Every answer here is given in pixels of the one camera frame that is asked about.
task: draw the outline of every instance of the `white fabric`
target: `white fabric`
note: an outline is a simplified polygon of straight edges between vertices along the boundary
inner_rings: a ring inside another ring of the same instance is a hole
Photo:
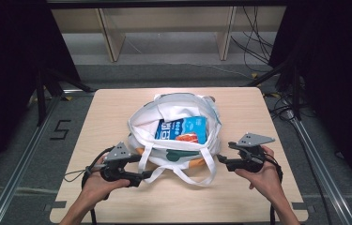
[[[160,119],[174,121],[192,116],[204,116],[207,119],[207,141],[204,144],[155,139]],[[213,156],[220,153],[218,134],[221,126],[217,108],[211,97],[196,96],[191,93],[155,96],[152,102],[138,110],[129,120],[129,144],[134,148],[144,147],[145,149],[138,165],[139,172],[145,169],[147,161],[150,160],[159,167],[149,179],[145,180],[147,183],[153,182],[164,170],[168,169],[188,184],[209,185],[217,171]],[[198,151],[199,155],[181,157],[177,162],[172,162],[166,158],[167,149]],[[195,158],[203,158],[210,171],[210,176],[202,181],[194,181],[182,171],[188,169],[190,160]]]

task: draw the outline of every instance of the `tabletop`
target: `tabletop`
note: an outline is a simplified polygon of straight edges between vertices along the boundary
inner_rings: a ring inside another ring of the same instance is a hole
[[[128,119],[156,94],[194,93],[216,99],[222,129],[221,154],[238,158],[228,148],[246,132],[274,138],[267,143],[283,168],[283,189],[291,205],[303,203],[295,178],[289,167],[282,144],[271,121],[268,108],[255,87],[205,88],[141,88],[102,89],[97,91],[85,118],[82,131],[70,159],[67,173],[82,170],[104,149],[119,142],[128,144]],[[157,180],[137,187],[115,190],[107,201],[96,205],[98,222],[108,223],[220,223],[269,221],[268,200],[257,190],[249,189],[249,181],[228,172],[216,158],[217,175],[208,187],[188,185],[175,174],[165,171]],[[137,172],[138,163],[129,163],[126,171]],[[205,166],[186,170],[193,179],[208,175]],[[66,202],[55,208],[51,221],[59,222],[76,200],[81,178],[63,181],[56,197]],[[305,209],[294,209],[300,221],[308,218]],[[91,221],[89,215],[84,222]]]

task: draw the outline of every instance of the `black cable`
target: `black cable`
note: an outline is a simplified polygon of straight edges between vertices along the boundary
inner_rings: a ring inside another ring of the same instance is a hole
[[[98,161],[105,153],[110,152],[112,149],[113,149],[113,147],[112,147],[112,148],[107,148],[107,149],[103,150],[103,151],[93,160],[93,162],[91,163],[91,165],[85,168],[84,177],[83,177],[83,180],[82,180],[82,188],[83,188],[85,182],[87,181],[88,177],[90,176],[91,170],[94,168],[94,165],[96,165],[97,161]],[[91,215],[91,223],[92,223],[93,225],[96,225],[96,224],[97,224],[97,218],[96,218],[96,211],[94,210],[94,208],[92,208],[92,209],[90,210],[90,215]]]
[[[278,174],[278,178],[280,183],[282,183],[283,180],[283,172],[282,172],[282,168],[281,166],[278,164],[277,160],[275,159],[275,157],[264,153],[264,155],[266,156],[265,161],[271,163],[272,165],[275,166],[276,168],[276,172]],[[271,207],[269,208],[269,224],[270,225],[275,225],[275,208],[273,205],[271,205]]]
[[[253,56],[254,58],[260,60],[262,63],[265,63],[265,64],[268,63],[267,61],[265,61],[265,60],[266,60],[265,57],[263,57],[263,56],[261,56],[260,54],[258,54],[258,53],[256,53],[256,52],[254,52],[254,51],[252,51],[252,50],[246,48],[245,46],[241,45],[239,42],[237,42],[237,41],[234,39],[234,37],[231,36],[231,39],[234,40],[234,42],[237,44],[237,46],[238,46],[240,49],[242,49],[243,51],[249,53],[251,56]]]
[[[242,31],[242,33],[243,33],[243,35],[245,35],[246,37],[249,37],[244,31]],[[252,40],[254,40],[254,41],[256,41],[256,42],[262,41],[264,45],[267,45],[268,47],[273,48],[273,44],[267,42],[267,41],[264,40],[264,39],[261,39],[261,40],[260,40],[260,39],[256,39],[256,38],[252,37]]]
[[[261,51],[263,52],[264,57],[267,59],[266,54],[269,56],[269,53],[267,51],[267,48],[263,45],[263,41],[262,41],[263,39],[261,38],[261,36],[259,35],[259,32],[258,32],[258,21],[257,21],[258,7],[254,7],[254,22],[253,23],[248,15],[245,7],[243,7],[243,11],[245,12],[245,15],[246,15],[246,17],[249,21],[249,24],[252,28],[250,39],[252,39],[252,34],[255,33],[255,35],[257,36],[257,38],[259,40]]]
[[[245,47],[242,48],[242,49],[248,49],[249,42],[250,42],[250,40],[252,39],[253,33],[255,33],[256,35],[257,35],[257,33],[255,32],[255,29],[254,29],[254,26],[253,26],[253,24],[252,24],[252,22],[251,22],[251,19],[250,19],[249,15],[248,15],[247,12],[246,12],[246,8],[243,7],[243,10],[244,10],[244,12],[245,12],[245,14],[246,14],[246,17],[248,18],[249,23],[250,23],[250,25],[251,25],[251,27],[252,27],[252,31],[251,31],[250,35],[248,36],[248,41],[246,42]],[[265,56],[265,57],[263,57],[263,58],[264,58],[265,62],[263,62],[263,61],[262,61],[262,62],[267,65],[267,64],[268,64],[267,57]],[[256,72],[268,72],[268,71],[263,71],[263,70],[254,69],[254,68],[252,68],[252,67],[249,67],[249,65],[248,65],[247,62],[246,62],[246,51],[245,51],[244,54],[243,54],[243,61],[244,61],[245,65],[246,65],[246,67],[249,68],[249,69],[252,70],[252,71],[256,71]]]
[[[272,119],[275,119],[276,117],[279,117],[281,120],[284,120],[284,121],[287,121],[287,120],[292,120],[294,118],[294,116],[292,118],[286,118],[286,117],[283,117],[282,114],[284,112],[287,112],[289,110],[293,110],[292,106],[289,104],[289,105],[284,105],[284,106],[281,106],[279,108],[277,108],[277,105],[279,102],[283,101],[283,100],[286,100],[287,97],[289,96],[290,94],[282,94],[282,97],[279,98],[277,100],[277,102],[275,102],[275,105],[273,107],[273,110],[268,110],[269,113],[272,113],[274,115],[271,116]]]

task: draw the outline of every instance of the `hand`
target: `hand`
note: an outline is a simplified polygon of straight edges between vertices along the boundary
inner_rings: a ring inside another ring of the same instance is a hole
[[[274,157],[272,149],[262,145],[265,153]],[[243,169],[236,169],[235,173],[241,177],[248,179],[251,184],[249,189],[256,188],[262,195],[264,195],[270,202],[271,197],[275,194],[283,193],[281,181],[274,165],[265,162],[263,168],[259,172],[248,172]]]
[[[261,147],[268,155],[274,157],[274,152],[270,148],[264,145]],[[256,173],[243,169],[236,169],[235,173],[251,182],[249,189],[256,188],[271,202],[282,224],[299,224],[296,215],[290,207],[289,201],[283,193],[281,181],[272,163],[264,162],[261,171]]]
[[[118,188],[125,188],[129,180],[121,179],[114,182],[104,180],[99,172],[92,172],[84,184],[76,202],[70,207],[60,224],[80,224],[85,216],[105,196]]]

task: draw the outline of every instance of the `bag handle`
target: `bag handle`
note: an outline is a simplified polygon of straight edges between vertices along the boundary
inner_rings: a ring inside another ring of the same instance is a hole
[[[141,155],[141,159],[138,162],[138,173],[143,173],[143,171],[145,170],[146,163],[148,162],[149,155],[152,151],[152,147],[153,147],[153,143],[151,143],[151,142],[147,142],[145,144],[145,151]]]
[[[146,149],[144,151],[144,154],[146,152],[149,152],[152,150],[152,147],[150,147],[150,149]],[[166,169],[172,170],[176,175],[178,175],[178,177],[180,177],[183,181],[185,181],[186,183],[190,184],[190,185],[196,185],[196,186],[201,186],[201,187],[206,187],[208,186],[211,181],[213,181],[214,177],[216,176],[217,173],[217,169],[216,169],[216,164],[213,160],[213,157],[210,155],[209,151],[207,148],[202,148],[200,150],[203,159],[206,162],[206,165],[208,167],[208,169],[210,170],[210,176],[207,177],[206,179],[204,179],[203,181],[197,182],[194,181],[192,179],[189,178],[188,175],[186,175],[181,169],[179,169],[177,166],[172,166],[172,165],[163,165],[160,166],[158,168],[156,168],[154,170],[154,172],[151,174],[150,178],[145,179],[144,181],[146,181],[148,184],[152,183],[154,180],[156,180]],[[142,171],[145,168],[146,165],[146,161],[147,158],[144,158],[144,154],[143,157],[140,160],[140,164],[139,164],[139,170],[142,169]]]

